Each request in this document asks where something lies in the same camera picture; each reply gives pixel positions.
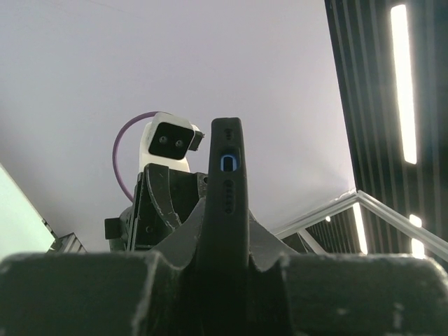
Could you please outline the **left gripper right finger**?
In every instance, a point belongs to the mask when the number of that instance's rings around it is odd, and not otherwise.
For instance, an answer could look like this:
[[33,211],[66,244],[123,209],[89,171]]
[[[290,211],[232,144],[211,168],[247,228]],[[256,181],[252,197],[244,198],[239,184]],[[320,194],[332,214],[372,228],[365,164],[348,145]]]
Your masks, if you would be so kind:
[[249,220],[248,335],[446,335],[447,273],[408,255],[298,253]]

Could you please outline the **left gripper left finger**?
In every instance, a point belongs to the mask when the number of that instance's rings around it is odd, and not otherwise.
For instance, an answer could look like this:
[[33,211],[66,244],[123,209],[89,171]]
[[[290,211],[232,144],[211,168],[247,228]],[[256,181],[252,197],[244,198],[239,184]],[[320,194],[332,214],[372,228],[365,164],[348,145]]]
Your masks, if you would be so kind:
[[7,257],[1,334],[201,335],[189,265],[204,205],[151,251]]

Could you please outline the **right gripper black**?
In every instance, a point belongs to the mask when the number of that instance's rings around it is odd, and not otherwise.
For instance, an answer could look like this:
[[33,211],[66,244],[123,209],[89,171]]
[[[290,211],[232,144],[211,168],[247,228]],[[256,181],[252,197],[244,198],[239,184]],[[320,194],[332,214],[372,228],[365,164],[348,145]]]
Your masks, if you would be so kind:
[[206,195],[208,176],[150,163],[137,177],[134,200],[104,220],[110,251],[148,251],[182,226]]

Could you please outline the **phone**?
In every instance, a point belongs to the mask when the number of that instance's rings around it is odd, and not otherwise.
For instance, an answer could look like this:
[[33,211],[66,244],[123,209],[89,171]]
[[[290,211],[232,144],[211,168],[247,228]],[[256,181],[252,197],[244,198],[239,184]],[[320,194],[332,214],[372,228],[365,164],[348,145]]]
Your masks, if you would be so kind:
[[241,120],[213,120],[204,217],[180,334],[292,335],[282,272],[296,255],[251,220]]

